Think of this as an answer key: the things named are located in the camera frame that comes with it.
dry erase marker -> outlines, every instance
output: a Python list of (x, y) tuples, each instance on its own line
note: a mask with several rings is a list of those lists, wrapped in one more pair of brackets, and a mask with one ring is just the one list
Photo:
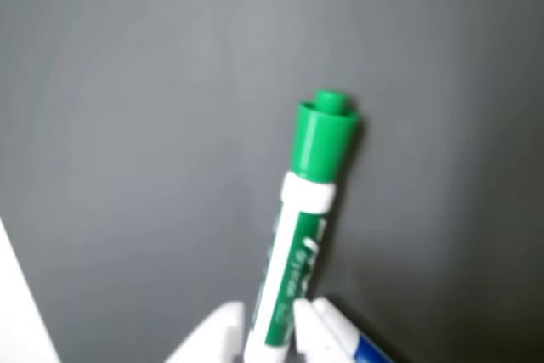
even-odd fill
[(298, 106), (291, 170), (268, 267), (244, 351), (246, 363), (281, 363), (292, 337), (292, 306), (304, 297), (334, 199), (338, 169), (359, 116), (344, 94), (319, 90)]

gray wall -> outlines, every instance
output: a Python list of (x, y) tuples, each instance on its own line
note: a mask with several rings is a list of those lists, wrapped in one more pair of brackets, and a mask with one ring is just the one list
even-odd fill
[(316, 291), (414, 362), (539, 360), (542, 0), (0, 0), (0, 213), (64, 362), (257, 296), (295, 104), (364, 138)]

